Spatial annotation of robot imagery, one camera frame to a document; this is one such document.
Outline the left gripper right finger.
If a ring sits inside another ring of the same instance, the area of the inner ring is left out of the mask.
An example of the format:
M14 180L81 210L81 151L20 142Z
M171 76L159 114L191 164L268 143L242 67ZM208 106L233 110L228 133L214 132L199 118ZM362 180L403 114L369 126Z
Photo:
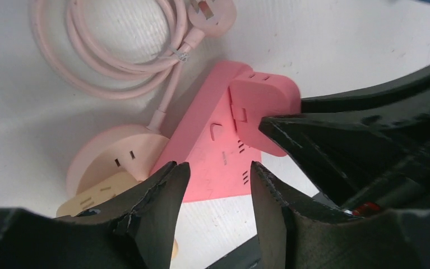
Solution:
M341 268L349 217L251 164L251 194L264 268Z

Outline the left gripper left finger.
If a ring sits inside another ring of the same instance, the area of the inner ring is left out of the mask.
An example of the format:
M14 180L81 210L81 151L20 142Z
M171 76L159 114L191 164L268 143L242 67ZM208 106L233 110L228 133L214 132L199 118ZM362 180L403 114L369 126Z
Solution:
M87 230L77 247L83 268L169 268L175 226L191 176L188 163L168 162L144 182L59 220Z

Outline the pink square plug adapter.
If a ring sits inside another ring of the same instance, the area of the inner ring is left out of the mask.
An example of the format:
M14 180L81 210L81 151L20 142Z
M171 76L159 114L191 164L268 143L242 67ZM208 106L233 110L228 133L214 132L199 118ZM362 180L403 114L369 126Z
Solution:
M231 80L229 93L240 140L270 155L286 156L285 151L258 127L264 117L300 112L300 92L296 83L286 76L251 71Z

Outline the yellow plug adapter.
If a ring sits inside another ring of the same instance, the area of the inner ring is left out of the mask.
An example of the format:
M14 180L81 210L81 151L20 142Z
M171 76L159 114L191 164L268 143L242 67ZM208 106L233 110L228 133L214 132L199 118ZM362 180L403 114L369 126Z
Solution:
M56 211L56 217L93 215L95 211L91 211L91 208L119 196L142 182L143 180L137 180L127 171L117 172L61 204Z

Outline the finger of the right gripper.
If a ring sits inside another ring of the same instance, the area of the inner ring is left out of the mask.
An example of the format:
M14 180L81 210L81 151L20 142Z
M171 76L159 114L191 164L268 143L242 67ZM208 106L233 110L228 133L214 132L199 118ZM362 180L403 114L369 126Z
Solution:
M430 89L430 65L379 85L337 94L303 98L303 113L366 110L392 104Z
M341 208L430 208L430 137L268 117L260 131Z

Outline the pink triangular power strip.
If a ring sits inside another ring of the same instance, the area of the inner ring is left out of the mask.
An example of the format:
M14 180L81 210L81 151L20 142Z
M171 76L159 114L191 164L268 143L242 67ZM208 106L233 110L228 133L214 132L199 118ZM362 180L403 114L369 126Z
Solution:
M261 153L238 137L228 90L232 79L250 71L240 62L217 63L152 168L155 173L170 161L189 163L184 202L251 193L249 170L252 161L261 160Z

